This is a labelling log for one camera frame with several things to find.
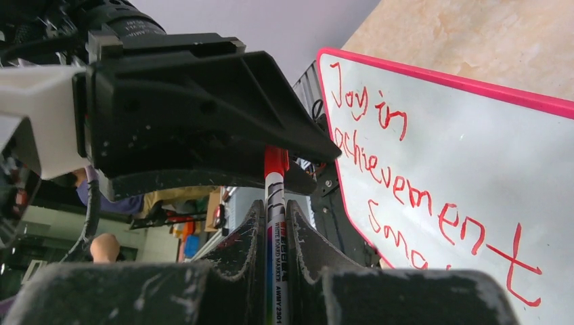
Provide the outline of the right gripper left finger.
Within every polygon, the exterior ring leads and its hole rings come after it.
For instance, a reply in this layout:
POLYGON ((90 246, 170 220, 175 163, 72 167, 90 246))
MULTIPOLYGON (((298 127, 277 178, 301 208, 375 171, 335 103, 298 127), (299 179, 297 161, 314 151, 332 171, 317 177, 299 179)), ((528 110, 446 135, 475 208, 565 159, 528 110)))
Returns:
POLYGON ((18 293, 6 324, 264 324, 264 205, 188 263, 60 263, 18 293))

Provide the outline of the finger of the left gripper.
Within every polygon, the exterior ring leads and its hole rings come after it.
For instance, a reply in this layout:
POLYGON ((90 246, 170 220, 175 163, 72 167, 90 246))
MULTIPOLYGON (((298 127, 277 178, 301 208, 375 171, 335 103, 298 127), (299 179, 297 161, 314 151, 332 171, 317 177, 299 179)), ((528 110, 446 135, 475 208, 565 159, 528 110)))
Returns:
POLYGON ((111 201, 157 190, 190 186, 265 187, 265 176, 261 162, 247 164, 246 172, 236 169, 222 171, 221 169, 176 168, 113 176, 100 170, 96 171, 100 192, 111 201))

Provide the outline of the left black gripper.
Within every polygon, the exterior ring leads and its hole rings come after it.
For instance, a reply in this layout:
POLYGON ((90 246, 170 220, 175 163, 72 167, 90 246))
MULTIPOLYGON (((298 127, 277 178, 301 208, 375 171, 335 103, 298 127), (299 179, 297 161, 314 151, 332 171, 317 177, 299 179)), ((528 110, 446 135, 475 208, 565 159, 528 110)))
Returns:
POLYGON ((169 35, 130 1, 1 2, 2 65, 131 56, 92 63, 72 80, 85 140, 79 153, 97 168, 178 135, 196 142, 213 133, 306 160, 338 158, 340 149, 312 121, 275 60, 245 49, 213 32, 169 35), (193 55, 169 53, 178 51, 193 55), (151 53, 167 54, 144 55, 151 53))

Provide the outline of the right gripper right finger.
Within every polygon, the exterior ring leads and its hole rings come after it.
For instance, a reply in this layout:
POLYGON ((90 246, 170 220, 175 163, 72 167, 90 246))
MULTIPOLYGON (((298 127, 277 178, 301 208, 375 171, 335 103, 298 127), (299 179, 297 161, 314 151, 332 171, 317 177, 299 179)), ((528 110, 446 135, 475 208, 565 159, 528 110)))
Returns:
POLYGON ((478 271, 364 267, 287 204, 293 324, 517 324, 495 281, 478 271))

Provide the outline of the red whiteboard marker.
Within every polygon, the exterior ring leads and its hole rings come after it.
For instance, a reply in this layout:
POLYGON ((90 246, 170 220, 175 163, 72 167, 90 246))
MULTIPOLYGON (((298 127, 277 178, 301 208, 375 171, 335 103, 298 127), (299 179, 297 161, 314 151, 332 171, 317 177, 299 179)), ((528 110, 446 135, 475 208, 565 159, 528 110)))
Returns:
POLYGON ((271 172, 265 177, 266 324, 289 324, 288 245, 284 177, 271 172))

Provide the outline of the red marker cap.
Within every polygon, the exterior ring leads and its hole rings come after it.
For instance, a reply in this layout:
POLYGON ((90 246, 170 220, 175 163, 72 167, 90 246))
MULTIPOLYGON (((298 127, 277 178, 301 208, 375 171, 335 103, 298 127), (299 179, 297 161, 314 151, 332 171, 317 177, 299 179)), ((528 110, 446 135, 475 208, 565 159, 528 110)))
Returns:
POLYGON ((271 173, 278 173, 282 177, 290 168, 288 151, 275 146, 267 145, 264 152, 264 176, 271 173))

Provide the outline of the pink framed whiteboard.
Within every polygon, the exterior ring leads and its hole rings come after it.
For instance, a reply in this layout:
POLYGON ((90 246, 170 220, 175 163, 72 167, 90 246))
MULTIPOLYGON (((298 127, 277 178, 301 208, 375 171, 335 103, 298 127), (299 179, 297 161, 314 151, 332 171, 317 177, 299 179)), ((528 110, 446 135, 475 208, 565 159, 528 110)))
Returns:
POLYGON ((325 48, 351 224, 392 268, 475 269, 522 324, 573 323, 573 103, 325 48))

